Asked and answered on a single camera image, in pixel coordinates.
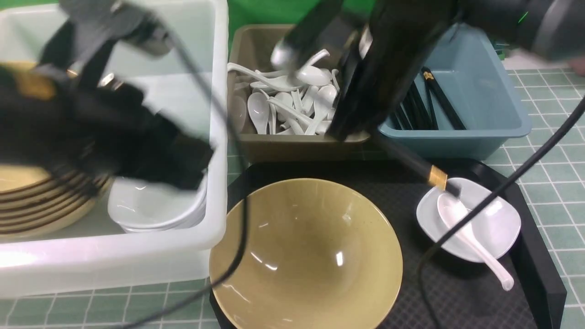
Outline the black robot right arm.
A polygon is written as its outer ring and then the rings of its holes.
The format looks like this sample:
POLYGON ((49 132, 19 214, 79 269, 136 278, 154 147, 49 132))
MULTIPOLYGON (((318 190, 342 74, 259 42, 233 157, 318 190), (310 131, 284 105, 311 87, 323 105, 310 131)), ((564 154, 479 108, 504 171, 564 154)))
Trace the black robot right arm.
POLYGON ((368 20, 321 0, 274 47, 271 64, 298 73, 324 48, 342 54, 344 86, 327 134, 370 132, 404 99, 437 42, 462 24, 548 62, 584 54, 582 0, 377 0, 368 20))

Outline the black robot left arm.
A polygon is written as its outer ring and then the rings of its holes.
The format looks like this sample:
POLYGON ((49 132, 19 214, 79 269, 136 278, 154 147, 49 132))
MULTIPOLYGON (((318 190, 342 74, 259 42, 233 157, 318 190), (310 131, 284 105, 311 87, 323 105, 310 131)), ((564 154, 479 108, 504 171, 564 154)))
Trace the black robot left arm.
POLYGON ((160 58, 175 46, 170 29, 127 0, 58 4, 67 18, 38 63, 1 63, 1 163, 40 167, 59 183, 77 171, 198 190, 209 142, 154 114, 132 84, 100 86, 118 42, 160 58))

